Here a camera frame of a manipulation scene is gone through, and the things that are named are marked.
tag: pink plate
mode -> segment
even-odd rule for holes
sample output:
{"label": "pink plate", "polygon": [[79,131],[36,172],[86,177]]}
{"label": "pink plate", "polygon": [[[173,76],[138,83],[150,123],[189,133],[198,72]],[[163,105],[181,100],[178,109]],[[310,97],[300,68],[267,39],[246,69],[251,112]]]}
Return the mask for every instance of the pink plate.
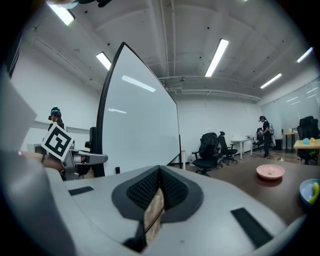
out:
{"label": "pink plate", "polygon": [[276,179],[281,178],[285,174],[286,171],[285,171],[285,169],[283,169],[279,165],[264,164],[264,165],[260,165],[256,169],[256,172],[262,178],[265,178],[267,180],[276,180]]}

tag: white ceiling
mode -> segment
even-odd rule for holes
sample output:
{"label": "white ceiling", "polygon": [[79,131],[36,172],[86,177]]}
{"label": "white ceiling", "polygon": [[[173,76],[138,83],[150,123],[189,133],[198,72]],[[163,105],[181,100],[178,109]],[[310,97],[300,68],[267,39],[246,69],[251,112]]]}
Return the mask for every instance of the white ceiling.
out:
{"label": "white ceiling", "polygon": [[[104,8],[78,4],[71,12],[75,20],[66,26],[45,5],[25,41],[98,91],[107,70],[96,55],[105,52],[112,61],[122,42],[172,94],[258,100],[315,62],[296,62],[310,46],[270,0],[113,0]],[[221,38],[229,45],[212,77],[204,77]],[[278,73],[278,81],[260,89]]]}

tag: dark pants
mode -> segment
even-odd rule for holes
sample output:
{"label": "dark pants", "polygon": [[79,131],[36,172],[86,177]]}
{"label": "dark pants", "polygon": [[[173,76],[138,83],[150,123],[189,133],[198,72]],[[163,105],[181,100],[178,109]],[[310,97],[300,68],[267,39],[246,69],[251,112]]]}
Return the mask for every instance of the dark pants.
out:
{"label": "dark pants", "polygon": [[270,144],[270,139],[271,136],[270,135],[264,135],[264,157],[268,157],[269,156],[269,144]]}

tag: blue bowl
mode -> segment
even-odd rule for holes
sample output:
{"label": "blue bowl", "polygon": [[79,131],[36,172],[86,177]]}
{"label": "blue bowl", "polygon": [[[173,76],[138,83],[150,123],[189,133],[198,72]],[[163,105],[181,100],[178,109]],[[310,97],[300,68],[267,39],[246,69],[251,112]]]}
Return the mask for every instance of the blue bowl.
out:
{"label": "blue bowl", "polygon": [[309,207],[314,206],[312,203],[309,203],[308,200],[315,195],[315,191],[314,191],[315,182],[317,182],[320,185],[320,179],[317,179],[317,178],[307,179],[304,182],[302,182],[300,185],[300,197],[302,201]]}

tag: office chair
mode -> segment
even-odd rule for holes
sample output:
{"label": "office chair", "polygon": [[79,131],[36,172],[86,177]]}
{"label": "office chair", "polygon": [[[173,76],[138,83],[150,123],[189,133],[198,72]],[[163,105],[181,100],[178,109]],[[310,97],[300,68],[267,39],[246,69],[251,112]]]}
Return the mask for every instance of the office chair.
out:
{"label": "office chair", "polygon": [[222,158],[223,154],[217,152],[219,142],[214,132],[202,135],[200,142],[199,151],[192,152],[195,155],[195,160],[192,163],[196,167],[202,168],[202,170],[196,170],[196,173],[209,176],[207,174],[209,169],[218,169],[217,165],[223,167],[221,163],[218,163],[218,159]]}
{"label": "office chair", "polygon": [[228,160],[228,162],[226,164],[227,166],[229,165],[229,161],[238,163],[238,161],[235,160],[234,157],[233,157],[233,155],[236,154],[238,152],[238,150],[237,149],[233,149],[234,144],[231,144],[231,146],[227,146],[226,139],[225,139],[224,136],[225,136],[225,133],[223,131],[220,131],[220,135],[218,137],[218,141],[219,141],[220,146],[221,146],[220,153],[223,156],[226,156],[226,157],[223,158],[222,161]]}
{"label": "office chair", "polygon": [[[303,139],[318,139],[319,137],[319,128],[318,128],[318,120],[314,119],[313,116],[307,116],[305,118],[300,119],[299,126],[297,127],[299,140]],[[297,155],[298,157],[304,159],[304,164],[308,165],[310,160],[317,161],[318,153],[317,150],[314,154],[314,149],[298,149]]]}
{"label": "office chair", "polygon": [[260,131],[262,131],[262,128],[258,128],[256,130],[256,139],[255,139],[255,141],[253,141],[252,144],[256,145],[257,148],[260,149],[260,152],[261,152],[261,147],[264,144],[264,137],[259,135]]}

